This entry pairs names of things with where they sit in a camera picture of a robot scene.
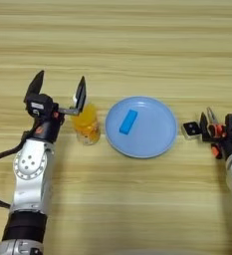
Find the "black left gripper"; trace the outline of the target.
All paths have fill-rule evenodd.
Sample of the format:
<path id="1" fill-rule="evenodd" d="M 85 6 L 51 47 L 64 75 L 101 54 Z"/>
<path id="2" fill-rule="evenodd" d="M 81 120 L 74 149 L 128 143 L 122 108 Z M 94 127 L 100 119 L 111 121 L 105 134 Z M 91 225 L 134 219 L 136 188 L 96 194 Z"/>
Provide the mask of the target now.
<path id="1" fill-rule="evenodd" d="M 40 94 L 44 80 L 44 71 L 40 71 L 32 80 L 28 87 L 24 101 L 31 96 Z M 28 114 L 34 118 L 31 130 L 27 134 L 27 138 L 54 143 L 57 140 L 61 125 L 65 121 L 65 115 L 78 116 L 84 108 L 86 101 L 86 80 L 82 77 L 76 94 L 76 104 L 74 108 L 64 109 L 58 105 L 52 105 L 50 108 L 27 108 Z"/>

